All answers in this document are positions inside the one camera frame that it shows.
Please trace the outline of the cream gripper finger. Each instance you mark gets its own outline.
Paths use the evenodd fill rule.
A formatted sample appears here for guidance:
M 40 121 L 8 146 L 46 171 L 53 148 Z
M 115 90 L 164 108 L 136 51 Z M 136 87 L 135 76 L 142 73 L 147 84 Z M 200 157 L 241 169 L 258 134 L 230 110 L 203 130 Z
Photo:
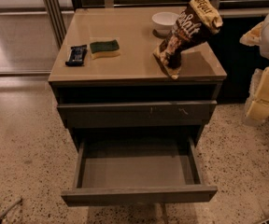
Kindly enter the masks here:
M 248 32 L 241 36 L 239 42 L 246 46 L 259 46 L 261 42 L 261 31 L 263 22 L 258 23 Z
M 257 103 L 247 98 L 244 108 L 246 125 L 262 125 L 269 118 L 269 105 Z

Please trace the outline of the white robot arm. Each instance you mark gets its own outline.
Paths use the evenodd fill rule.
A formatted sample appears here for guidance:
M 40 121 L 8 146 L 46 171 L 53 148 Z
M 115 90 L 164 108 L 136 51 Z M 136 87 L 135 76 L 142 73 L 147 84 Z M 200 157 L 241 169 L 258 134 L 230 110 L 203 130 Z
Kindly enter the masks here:
M 269 60 L 269 14 L 240 38 L 246 46 L 258 46 L 263 58 Z M 258 126 L 269 118 L 269 66 L 256 69 L 249 85 L 249 97 L 244 107 L 243 122 Z

